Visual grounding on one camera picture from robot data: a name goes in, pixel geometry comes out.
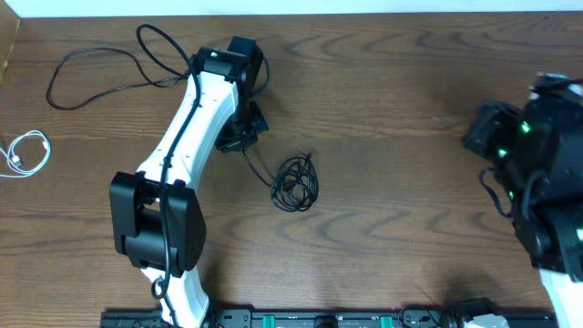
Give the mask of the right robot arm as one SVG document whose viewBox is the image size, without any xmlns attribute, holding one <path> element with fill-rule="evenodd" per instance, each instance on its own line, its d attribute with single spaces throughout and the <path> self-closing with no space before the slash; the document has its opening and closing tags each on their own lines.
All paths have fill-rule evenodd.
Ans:
<svg viewBox="0 0 583 328">
<path fill-rule="evenodd" d="M 510 210 L 487 187 L 498 213 L 538 270 L 557 324 L 582 324 L 582 81 L 540 73 L 519 108 L 488 100 L 462 138 L 489 161 L 479 176 L 493 175 Z"/>
</svg>

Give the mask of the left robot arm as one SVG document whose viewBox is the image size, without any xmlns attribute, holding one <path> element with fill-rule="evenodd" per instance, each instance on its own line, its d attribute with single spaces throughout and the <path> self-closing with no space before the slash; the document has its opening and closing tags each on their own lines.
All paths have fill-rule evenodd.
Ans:
<svg viewBox="0 0 583 328">
<path fill-rule="evenodd" d="M 190 59 L 188 84 L 168 130 L 134 173 L 109 186 L 116 251 L 151 282 L 161 318 L 204 327 L 210 298 L 197 263 L 207 227 L 197 194 L 213 149 L 241 151 L 267 130 L 254 85 L 264 55 L 253 39 L 235 36 L 225 50 L 204 46 Z"/>
</svg>

